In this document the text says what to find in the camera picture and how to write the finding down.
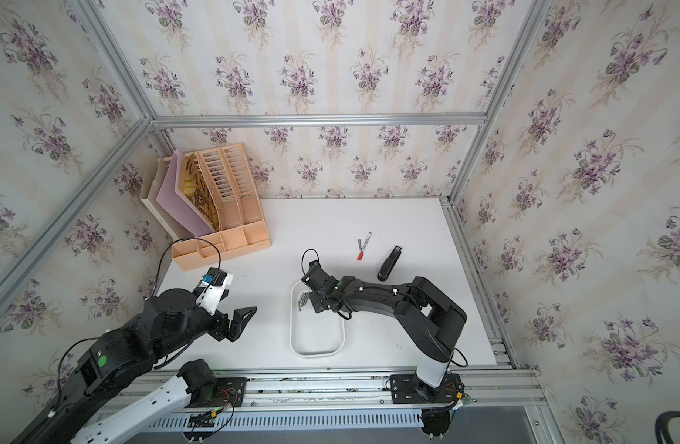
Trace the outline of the white plastic storage tray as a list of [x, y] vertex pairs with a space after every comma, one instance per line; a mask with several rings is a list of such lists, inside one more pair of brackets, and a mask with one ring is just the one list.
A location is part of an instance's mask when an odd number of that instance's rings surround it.
[[301, 312], [297, 310], [297, 298], [301, 292], [309, 292], [302, 282], [296, 282], [291, 290], [289, 345], [291, 351], [304, 359], [324, 358], [336, 355], [345, 346], [345, 324], [333, 312], [316, 314], [310, 300]]

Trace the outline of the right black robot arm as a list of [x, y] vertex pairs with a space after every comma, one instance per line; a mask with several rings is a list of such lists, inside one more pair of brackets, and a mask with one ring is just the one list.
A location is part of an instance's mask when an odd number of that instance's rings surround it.
[[332, 312], [345, 321], [356, 313], [395, 319], [423, 353], [417, 380], [431, 389], [442, 384], [466, 326], [467, 313], [430, 280], [415, 277], [410, 283], [390, 285], [352, 276], [336, 279], [315, 260], [309, 263], [301, 282], [310, 290], [317, 314]]

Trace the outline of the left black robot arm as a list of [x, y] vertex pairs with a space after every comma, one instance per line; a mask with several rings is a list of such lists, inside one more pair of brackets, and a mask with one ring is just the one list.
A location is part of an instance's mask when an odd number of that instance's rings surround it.
[[144, 303], [143, 312], [123, 327], [93, 340], [57, 395], [14, 440], [16, 443], [67, 443], [108, 401], [135, 379], [153, 370], [156, 362], [171, 359], [194, 340], [209, 334], [234, 342], [258, 308], [245, 307], [229, 317], [206, 307], [210, 295], [227, 290], [171, 289]]

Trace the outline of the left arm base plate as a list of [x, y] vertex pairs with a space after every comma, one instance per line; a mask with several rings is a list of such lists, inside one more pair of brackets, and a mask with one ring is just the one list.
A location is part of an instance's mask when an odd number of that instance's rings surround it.
[[214, 388], [205, 385], [191, 395], [186, 408], [224, 407], [227, 403], [240, 407], [244, 400], [248, 379], [245, 377], [218, 377]]

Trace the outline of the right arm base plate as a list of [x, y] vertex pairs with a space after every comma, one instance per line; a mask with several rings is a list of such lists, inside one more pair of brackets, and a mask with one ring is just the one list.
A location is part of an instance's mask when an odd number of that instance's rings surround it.
[[388, 379], [393, 404], [448, 404], [466, 397], [465, 384], [456, 373], [445, 373], [439, 386], [432, 388], [417, 375], [391, 375]]

